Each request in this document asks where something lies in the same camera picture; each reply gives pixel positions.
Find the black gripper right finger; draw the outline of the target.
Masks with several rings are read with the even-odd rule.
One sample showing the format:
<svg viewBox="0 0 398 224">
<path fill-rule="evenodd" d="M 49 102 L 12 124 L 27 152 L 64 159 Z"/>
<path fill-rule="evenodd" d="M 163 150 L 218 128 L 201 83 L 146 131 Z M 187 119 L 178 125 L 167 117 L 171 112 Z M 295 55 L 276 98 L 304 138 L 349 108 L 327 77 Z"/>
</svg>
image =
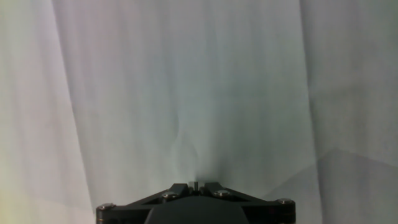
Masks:
<svg viewBox="0 0 398 224">
<path fill-rule="evenodd" d="M 289 198 L 263 200 L 224 187 L 219 182 L 196 182 L 196 194 L 237 205 L 249 223 L 296 223 L 296 204 Z"/>
</svg>

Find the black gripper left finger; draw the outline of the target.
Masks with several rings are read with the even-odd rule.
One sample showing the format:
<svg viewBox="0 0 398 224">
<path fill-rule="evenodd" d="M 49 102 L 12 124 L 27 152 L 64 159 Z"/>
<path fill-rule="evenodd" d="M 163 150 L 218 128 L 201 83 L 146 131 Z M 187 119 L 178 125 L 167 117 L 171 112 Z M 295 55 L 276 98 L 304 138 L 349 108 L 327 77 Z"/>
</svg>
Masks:
<svg viewBox="0 0 398 224">
<path fill-rule="evenodd" d="M 196 182 L 173 184 L 170 188 L 127 205 L 104 203 L 95 209 L 95 223 L 145 223 L 150 211 L 158 205 L 193 196 Z"/>
</svg>

